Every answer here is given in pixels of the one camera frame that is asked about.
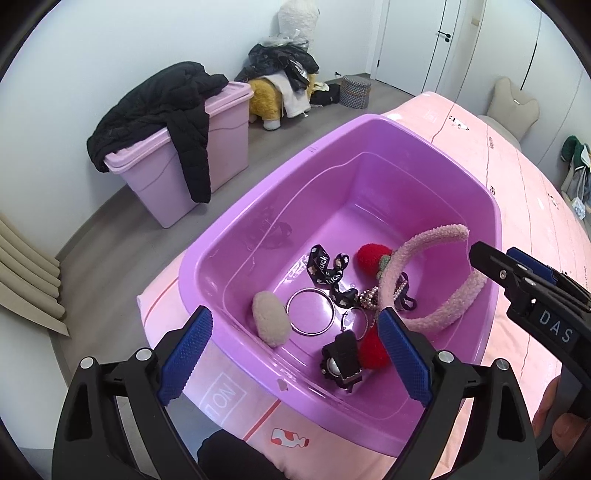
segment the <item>chair backrest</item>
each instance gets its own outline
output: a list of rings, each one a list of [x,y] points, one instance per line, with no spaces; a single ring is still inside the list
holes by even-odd
[[[495,93],[486,115],[494,118],[521,141],[540,118],[540,106],[536,99],[519,90],[507,77],[503,77],[495,83]]]

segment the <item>checkered round storage box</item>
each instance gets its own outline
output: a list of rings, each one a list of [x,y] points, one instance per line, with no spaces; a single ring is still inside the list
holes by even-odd
[[[349,108],[367,108],[371,81],[357,76],[345,76],[340,84],[340,104]]]

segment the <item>red plush strawberry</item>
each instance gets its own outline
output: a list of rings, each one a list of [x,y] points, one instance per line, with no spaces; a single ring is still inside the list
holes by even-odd
[[[359,268],[370,277],[375,277],[379,271],[379,260],[384,255],[392,255],[392,249],[385,245],[367,244],[362,246],[355,258]]]
[[[363,368],[376,370],[387,367],[390,363],[388,352],[378,336],[378,325],[373,325],[359,345],[359,363]]]

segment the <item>pink bedsheet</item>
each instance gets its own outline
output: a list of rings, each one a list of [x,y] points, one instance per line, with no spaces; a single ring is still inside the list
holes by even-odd
[[[565,271],[586,288],[591,244],[552,184],[499,134],[453,102],[424,93],[385,113],[454,158],[485,184],[499,204],[503,249],[518,247]],[[188,318],[178,293],[181,254],[138,297],[151,346],[166,328],[158,321]],[[499,295],[483,359],[503,357],[516,372],[530,415],[560,364],[536,340],[508,320]],[[341,439],[268,394],[215,345],[208,345],[187,383],[186,395],[213,421],[264,453],[294,480],[340,477],[378,480],[392,458]],[[436,474],[450,469],[462,441],[471,402],[465,402]]]

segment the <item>white plush alpaca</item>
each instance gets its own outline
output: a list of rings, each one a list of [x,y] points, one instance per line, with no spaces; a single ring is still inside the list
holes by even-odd
[[[305,38],[310,52],[319,16],[316,0],[287,0],[279,9],[279,32],[284,37]]]

